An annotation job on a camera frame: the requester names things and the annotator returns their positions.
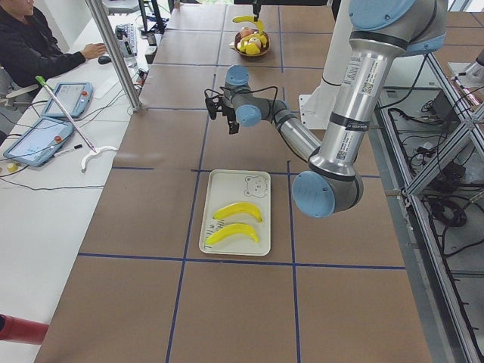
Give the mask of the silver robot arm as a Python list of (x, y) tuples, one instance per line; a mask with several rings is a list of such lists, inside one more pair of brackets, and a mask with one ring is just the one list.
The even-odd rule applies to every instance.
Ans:
[(315, 218), (350, 209), (363, 195), (353, 164), (393, 61), (431, 53), (446, 35), (445, 1), (351, 1), (347, 14), (352, 53), (321, 141), (283, 101), (254, 96), (244, 66), (228, 69), (219, 102), (231, 122), (251, 127), (269, 121), (306, 159), (309, 170), (295, 178), (292, 196), (301, 212)]

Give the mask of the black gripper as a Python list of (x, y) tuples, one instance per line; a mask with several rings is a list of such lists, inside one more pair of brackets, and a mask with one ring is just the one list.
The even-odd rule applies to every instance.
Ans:
[(227, 118), (229, 134), (233, 135), (234, 133), (238, 133), (239, 123), (236, 120), (235, 110), (231, 103), (226, 101), (224, 98), (222, 99), (222, 115)]
[(257, 21), (260, 16), (260, 11), (261, 11), (261, 1), (260, 0), (253, 0), (253, 19)]

